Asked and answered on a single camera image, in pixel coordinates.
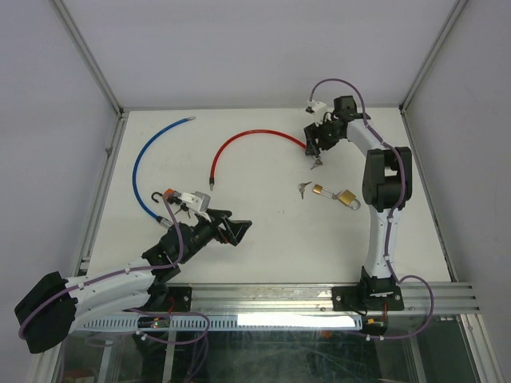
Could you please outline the small padlock keys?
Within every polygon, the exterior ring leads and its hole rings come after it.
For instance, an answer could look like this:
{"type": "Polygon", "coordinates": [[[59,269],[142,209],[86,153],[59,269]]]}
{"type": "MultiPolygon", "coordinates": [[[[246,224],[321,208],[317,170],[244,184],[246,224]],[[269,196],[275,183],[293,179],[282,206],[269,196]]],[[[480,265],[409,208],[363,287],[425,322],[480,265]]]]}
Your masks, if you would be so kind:
{"type": "Polygon", "coordinates": [[[306,187],[311,184],[311,181],[308,181],[308,182],[305,182],[305,183],[300,183],[298,185],[298,190],[299,190],[299,193],[300,193],[300,197],[301,199],[304,199],[304,193],[305,193],[305,190],[306,190],[306,187]]]}

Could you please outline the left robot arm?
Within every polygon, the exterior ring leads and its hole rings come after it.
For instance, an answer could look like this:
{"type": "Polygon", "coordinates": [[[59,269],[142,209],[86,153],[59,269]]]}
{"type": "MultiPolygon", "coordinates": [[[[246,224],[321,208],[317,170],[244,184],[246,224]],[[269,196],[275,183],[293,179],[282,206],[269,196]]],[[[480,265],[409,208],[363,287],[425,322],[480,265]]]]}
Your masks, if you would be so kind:
{"type": "Polygon", "coordinates": [[[44,353],[87,322],[117,311],[147,307],[158,310],[167,301],[167,281],[211,241],[237,246],[252,226],[233,220],[232,213],[208,209],[193,226],[173,222],[159,241],[124,266],[95,275],[43,276],[15,306],[18,336],[31,354],[44,353]]]}

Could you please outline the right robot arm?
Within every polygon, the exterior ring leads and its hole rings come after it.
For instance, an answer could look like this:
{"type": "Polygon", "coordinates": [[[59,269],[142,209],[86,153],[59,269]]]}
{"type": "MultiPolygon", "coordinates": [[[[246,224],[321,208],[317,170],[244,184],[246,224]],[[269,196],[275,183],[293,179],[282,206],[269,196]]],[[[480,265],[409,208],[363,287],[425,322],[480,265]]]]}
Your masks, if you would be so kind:
{"type": "Polygon", "coordinates": [[[368,252],[359,282],[333,288],[334,309],[358,314],[401,311],[404,304],[394,271],[394,249],[400,216],[412,193],[411,150],[385,142],[352,96],[336,98],[333,109],[308,101],[306,111],[314,117],[304,129],[306,155],[318,158],[339,141],[348,140],[365,157],[362,197],[370,212],[368,252]]]}

